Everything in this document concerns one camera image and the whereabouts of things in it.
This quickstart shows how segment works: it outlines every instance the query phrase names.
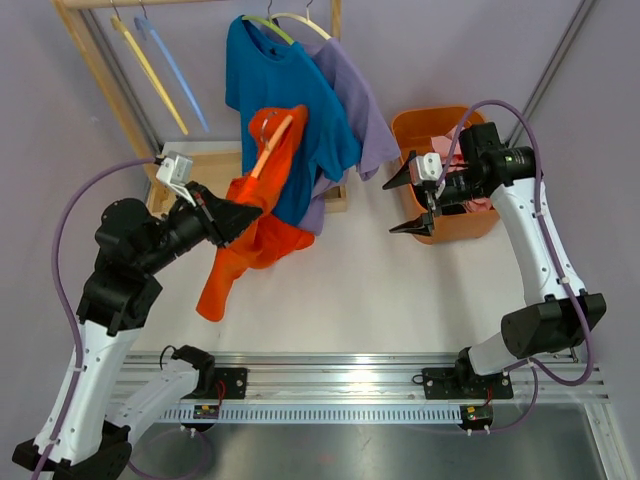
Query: purple shirt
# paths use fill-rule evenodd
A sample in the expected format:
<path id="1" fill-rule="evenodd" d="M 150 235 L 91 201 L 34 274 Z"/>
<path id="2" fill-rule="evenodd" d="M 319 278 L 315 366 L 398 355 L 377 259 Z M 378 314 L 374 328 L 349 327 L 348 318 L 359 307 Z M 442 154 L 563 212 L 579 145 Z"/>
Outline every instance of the purple shirt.
<path id="1" fill-rule="evenodd" d="M 323 45 L 303 47 L 333 88 L 347 113 L 353 135 L 362 143 L 362 158 L 356 170 L 362 180 L 369 180 L 380 165 L 400 156 L 398 143 L 378 108 L 373 91 L 336 38 L 327 40 Z M 325 214 L 323 194 L 346 181 L 347 172 L 338 183 L 321 175 L 311 193 L 309 209 L 298 227 L 320 235 Z"/>

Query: wall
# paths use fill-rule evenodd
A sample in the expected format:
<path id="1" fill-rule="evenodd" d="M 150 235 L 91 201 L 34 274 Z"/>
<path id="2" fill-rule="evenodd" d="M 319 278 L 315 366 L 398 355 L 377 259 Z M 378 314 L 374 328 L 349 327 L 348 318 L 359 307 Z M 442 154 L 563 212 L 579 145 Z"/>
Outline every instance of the wall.
<path id="1" fill-rule="evenodd" d="M 640 466 L 640 64 L 633 0 L 599 2 L 534 118 L 548 196 L 573 264 L 608 312 L 595 330 L 619 424 Z"/>
<path id="2" fill-rule="evenodd" d="M 410 108 L 471 104 L 487 98 L 501 98 L 522 108 L 578 3 L 344 0 L 342 43 L 370 81 L 388 120 Z M 304 4 L 275 0 L 271 11 L 304 14 Z M 157 48 L 151 41 L 141 43 L 184 113 L 191 138 L 239 138 L 239 115 L 224 104 L 227 30 L 238 15 L 265 16 L 267 5 L 267 0 L 234 0 L 147 7 L 149 19 L 176 57 L 212 126 L 211 135 L 205 135 Z M 311 18 L 326 30 L 329 6 L 329 0 L 315 0 L 311 6 Z M 142 9 L 118 11 L 135 32 L 133 17 L 142 15 Z M 111 27 L 109 17 L 114 11 L 107 8 L 97 14 L 159 137 L 181 140 L 177 125 Z M 297 40 L 321 41 L 295 21 L 282 19 L 281 25 Z M 489 113 L 509 134 L 513 118 L 497 109 Z"/>
<path id="3" fill-rule="evenodd" d="M 0 477 L 19 480 L 29 477 L 10 463 L 13 448 L 42 427 L 71 352 L 49 269 L 58 215 L 88 177 L 132 152 L 53 7 L 22 0 L 1 10 Z M 62 247 L 72 305 L 97 253 L 102 209 L 144 186 L 141 171 L 118 174 L 72 215 Z"/>

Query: blue hanger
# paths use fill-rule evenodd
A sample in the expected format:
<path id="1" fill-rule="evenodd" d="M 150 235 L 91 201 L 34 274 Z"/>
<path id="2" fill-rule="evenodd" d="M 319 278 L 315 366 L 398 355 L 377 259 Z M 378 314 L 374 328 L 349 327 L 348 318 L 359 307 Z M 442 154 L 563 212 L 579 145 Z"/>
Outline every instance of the blue hanger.
<path id="1" fill-rule="evenodd" d="M 182 75 L 182 72 L 180 71 L 178 64 L 173 59 L 173 56 L 171 55 L 171 53 L 169 52 L 169 49 L 160 38 L 160 35 L 158 35 L 158 32 L 153 27 L 153 25 L 151 25 L 151 22 L 149 21 L 149 19 L 146 18 L 147 17 L 146 10 L 144 14 L 145 14 L 144 18 L 136 16 L 133 19 L 136 29 L 140 32 L 140 35 L 142 35 L 143 40 L 147 39 L 147 36 L 145 35 L 145 32 L 144 32 L 145 29 L 149 30 L 151 37 L 155 40 L 158 47 L 160 47 L 160 51 L 162 52 L 162 54 L 164 55 L 164 58 L 169 63 L 171 70 L 173 70 L 173 74 L 178 79 L 178 82 L 180 82 L 180 86 L 182 87 L 182 90 L 184 90 L 184 93 L 187 96 L 187 98 L 189 99 L 189 103 L 191 103 L 191 108 L 193 108 L 193 111 L 196 112 L 196 115 L 198 116 L 198 120 L 200 120 L 200 123 L 202 124 L 202 128 L 204 128 L 205 132 L 209 133 L 209 124 L 207 123 L 207 120 L 204 118 L 202 110 L 200 109 L 200 105 L 198 105 L 198 101 L 196 100 L 196 97 L 193 95 L 193 92 L 191 91 L 191 88 L 189 87 L 187 80 L 184 78 L 184 75 Z"/>

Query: orange laundry bin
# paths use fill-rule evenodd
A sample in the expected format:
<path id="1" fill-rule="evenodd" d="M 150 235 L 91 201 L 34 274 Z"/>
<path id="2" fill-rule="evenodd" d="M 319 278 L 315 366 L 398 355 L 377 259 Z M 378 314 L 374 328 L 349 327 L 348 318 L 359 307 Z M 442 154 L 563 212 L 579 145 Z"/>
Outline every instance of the orange laundry bin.
<path id="1" fill-rule="evenodd" d="M 402 157 L 393 164 L 394 173 L 406 161 L 411 150 L 415 150 L 418 155 L 433 152 L 431 138 L 449 133 L 466 111 L 467 107 L 456 105 L 408 110 L 398 114 L 391 122 L 391 130 L 400 146 Z M 474 112 L 465 127 L 484 122 L 486 122 L 484 116 L 480 112 Z M 425 212 L 416 199 L 411 185 L 402 186 L 395 190 L 400 193 L 407 220 L 413 220 Z M 441 215 L 435 219 L 432 237 L 421 235 L 414 235 L 414 237 L 427 245 L 480 238 L 491 231 L 499 218 L 498 212 L 494 209 L 459 215 Z"/>

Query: gray floor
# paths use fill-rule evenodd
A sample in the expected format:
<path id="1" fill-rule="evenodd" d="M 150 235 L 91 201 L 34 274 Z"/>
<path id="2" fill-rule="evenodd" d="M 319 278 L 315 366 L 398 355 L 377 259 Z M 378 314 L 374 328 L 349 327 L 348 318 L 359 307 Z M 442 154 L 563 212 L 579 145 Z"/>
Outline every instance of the gray floor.
<path id="1" fill-rule="evenodd" d="M 515 407 L 496 409 L 508 423 Z M 134 452 L 136 465 L 171 478 L 201 458 L 197 440 L 157 425 Z M 450 426 L 219 425 L 207 433 L 211 461 L 194 479 L 604 479 L 586 416 L 579 406 L 539 406 L 521 428 L 467 438 Z M 140 478 L 127 470 L 120 479 Z"/>

